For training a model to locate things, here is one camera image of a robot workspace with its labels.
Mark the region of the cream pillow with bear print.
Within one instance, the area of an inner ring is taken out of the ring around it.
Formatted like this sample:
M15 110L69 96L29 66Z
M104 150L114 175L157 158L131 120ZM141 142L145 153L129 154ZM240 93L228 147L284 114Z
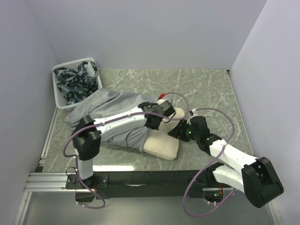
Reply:
M172 116L179 120L163 119L158 130L149 130L142 149L144 152L166 160L174 160L177 157L179 140L168 133L179 124L185 116L185 112L183 109L175 107L175 113Z

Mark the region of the grey pillowcase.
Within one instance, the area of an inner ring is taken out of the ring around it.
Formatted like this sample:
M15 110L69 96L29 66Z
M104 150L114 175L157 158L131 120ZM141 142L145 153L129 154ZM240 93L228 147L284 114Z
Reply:
M106 118L124 113L142 102L155 103L156 98L141 95L135 92L119 92L100 88L80 102L63 120L72 129L75 129L82 117L89 115L92 119ZM109 145L130 147L143 152L149 129L140 127L120 133L110 139L101 141Z

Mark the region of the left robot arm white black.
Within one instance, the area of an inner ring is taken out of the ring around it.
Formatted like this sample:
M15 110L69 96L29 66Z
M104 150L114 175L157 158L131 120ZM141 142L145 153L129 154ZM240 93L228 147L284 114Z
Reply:
M143 102L129 111L93 121L91 127L96 139L79 143L83 128L76 128L73 139L77 151L77 183L89 188L94 182L93 158L99 153L100 143L130 147L166 160L174 160L179 149L179 140L168 133L178 124L172 119L184 112L173 108L167 99L156 103Z

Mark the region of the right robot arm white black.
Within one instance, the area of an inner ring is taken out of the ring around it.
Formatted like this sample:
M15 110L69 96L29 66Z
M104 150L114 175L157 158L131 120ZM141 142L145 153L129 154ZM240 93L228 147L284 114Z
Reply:
M283 194L284 187L268 158L257 158L229 145L210 132L203 116L193 115L189 120L181 120L168 135L184 142L195 141L200 150L220 159L209 165L195 182L207 187L231 186L243 192L257 208Z

